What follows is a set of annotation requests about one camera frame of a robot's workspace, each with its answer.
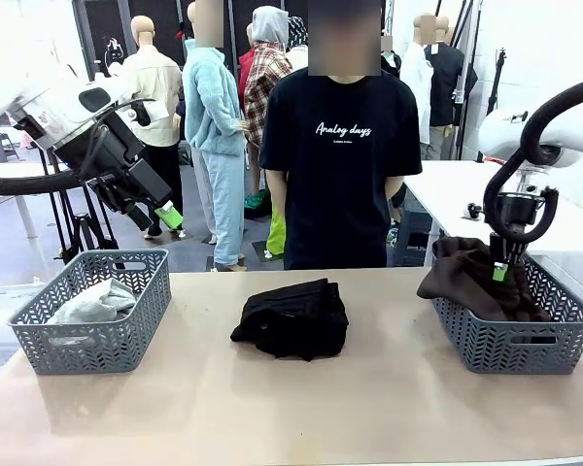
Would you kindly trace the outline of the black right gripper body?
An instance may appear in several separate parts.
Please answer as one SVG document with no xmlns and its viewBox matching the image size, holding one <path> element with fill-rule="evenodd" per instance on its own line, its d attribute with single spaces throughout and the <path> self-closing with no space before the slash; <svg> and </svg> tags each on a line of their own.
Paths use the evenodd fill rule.
<svg viewBox="0 0 583 466">
<path fill-rule="evenodd" d="M 539 223 L 536 213 L 546 198 L 527 193 L 499 192 L 488 195 L 488 224 L 493 236 L 515 244 L 529 244 L 546 233 L 546 210 Z"/>
</svg>

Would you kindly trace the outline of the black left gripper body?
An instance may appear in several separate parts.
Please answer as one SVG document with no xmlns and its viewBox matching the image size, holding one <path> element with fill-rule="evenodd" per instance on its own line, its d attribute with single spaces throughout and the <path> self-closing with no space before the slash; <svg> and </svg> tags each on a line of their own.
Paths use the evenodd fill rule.
<svg viewBox="0 0 583 466">
<path fill-rule="evenodd" d="M 85 167 L 85 182 L 111 211 L 124 216 L 127 200 L 152 205 L 152 168 L 145 161 L 94 161 Z"/>
</svg>

